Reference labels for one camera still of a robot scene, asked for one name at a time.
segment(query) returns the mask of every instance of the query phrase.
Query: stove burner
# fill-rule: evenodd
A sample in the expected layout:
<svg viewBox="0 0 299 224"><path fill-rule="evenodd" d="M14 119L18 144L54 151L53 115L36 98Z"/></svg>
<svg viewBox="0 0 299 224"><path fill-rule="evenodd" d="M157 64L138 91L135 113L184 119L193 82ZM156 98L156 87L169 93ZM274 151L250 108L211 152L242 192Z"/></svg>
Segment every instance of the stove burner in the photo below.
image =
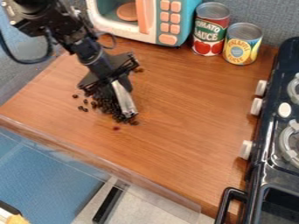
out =
<svg viewBox="0 0 299 224"><path fill-rule="evenodd" d="M282 156L299 169L299 123L296 120L290 121L288 127L282 131L279 148Z"/></svg>
<svg viewBox="0 0 299 224"><path fill-rule="evenodd" d="M299 95L299 85L296 85L295 92Z"/></svg>
<svg viewBox="0 0 299 224"><path fill-rule="evenodd" d="M299 104L299 73L297 73L295 78L289 83L288 94L293 103Z"/></svg>

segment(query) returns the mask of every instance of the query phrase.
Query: white knob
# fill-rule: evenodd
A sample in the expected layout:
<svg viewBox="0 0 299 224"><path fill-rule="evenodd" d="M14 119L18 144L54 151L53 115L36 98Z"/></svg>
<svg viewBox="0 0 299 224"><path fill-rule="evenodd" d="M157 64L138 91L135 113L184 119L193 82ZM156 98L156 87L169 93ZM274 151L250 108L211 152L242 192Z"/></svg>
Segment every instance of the white knob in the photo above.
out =
<svg viewBox="0 0 299 224"><path fill-rule="evenodd" d="M292 113L292 108L287 102L283 102L278 108L278 115L287 118Z"/></svg>
<svg viewBox="0 0 299 224"><path fill-rule="evenodd" d="M261 106L262 106L262 99L260 98L254 98L253 105L250 109L250 114L253 116L258 116L261 112Z"/></svg>
<svg viewBox="0 0 299 224"><path fill-rule="evenodd" d="M263 96L266 92L267 84L268 83L266 80L259 80L259 83L255 89L255 94L258 96Z"/></svg>
<svg viewBox="0 0 299 224"><path fill-rule="evenodd" d="M252 141L243 141L242 147L240 149L239 157L243 158L245 160L249 159L251 149L253 148L253 142Z"/></svg>

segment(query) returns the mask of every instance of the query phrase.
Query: can lid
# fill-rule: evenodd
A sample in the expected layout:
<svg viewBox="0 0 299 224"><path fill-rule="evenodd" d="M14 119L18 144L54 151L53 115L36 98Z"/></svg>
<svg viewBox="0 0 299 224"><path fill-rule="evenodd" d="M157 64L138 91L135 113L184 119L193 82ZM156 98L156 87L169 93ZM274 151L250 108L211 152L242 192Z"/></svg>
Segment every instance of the can lid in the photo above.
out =
<svg viewBox="0 0 299 224"><path fill-rule="evenodd" d="M222 3L202 3L196 12L200 18L225 19L230 16L229 9Z"/></svg>
<svg viewBox="0 0 299 224"><path fill-rule="evenodd" d="M231 39L255 40L262 37L261 28L249 23L232 24L227 33Z"/></svg>

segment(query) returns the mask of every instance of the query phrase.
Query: yellow label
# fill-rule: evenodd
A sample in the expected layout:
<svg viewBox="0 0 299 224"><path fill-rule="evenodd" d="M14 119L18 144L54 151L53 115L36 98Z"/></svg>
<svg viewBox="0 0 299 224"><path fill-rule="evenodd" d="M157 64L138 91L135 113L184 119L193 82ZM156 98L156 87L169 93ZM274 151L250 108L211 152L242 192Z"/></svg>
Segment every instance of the yellow label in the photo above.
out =
<svg viewBox="0 0 299 224"><path fill-rule="evenodd" d="M226 42L226 59L236 65L243 64L251 54L251 46L243 40L232 38Z"/></svg>
<svg viewBox="0 0 299 224"><path fill-rule="evenodd" d="M251 60L255 61L257 58L257 54L259 52L261 46L261 39L259 40L259 42L257 42L257 44L254 46L253 51L251 52Z"/></svg>

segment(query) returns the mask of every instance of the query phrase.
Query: toy kitchen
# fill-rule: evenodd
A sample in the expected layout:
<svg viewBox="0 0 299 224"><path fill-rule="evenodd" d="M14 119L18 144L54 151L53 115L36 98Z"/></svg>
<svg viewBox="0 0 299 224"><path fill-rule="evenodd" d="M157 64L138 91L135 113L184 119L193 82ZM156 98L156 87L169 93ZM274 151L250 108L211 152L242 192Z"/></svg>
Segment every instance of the toy kitchen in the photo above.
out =
<svg viewBox="0 0 299 224"><path fill-rule="evenodd" d="M245 192L227 188L215 223L225 223L233 200L239 223L299 223L299 38L280 47L268 81L260 80L251 108L261 116L240 156L249 161Z"/></svg>
<svg viewBox="0 0 299 224"><path fill-rule="evenodd" d="M94 27L116 36L162 46L180 46L188 38L201 0L87 0Z"/></svg>

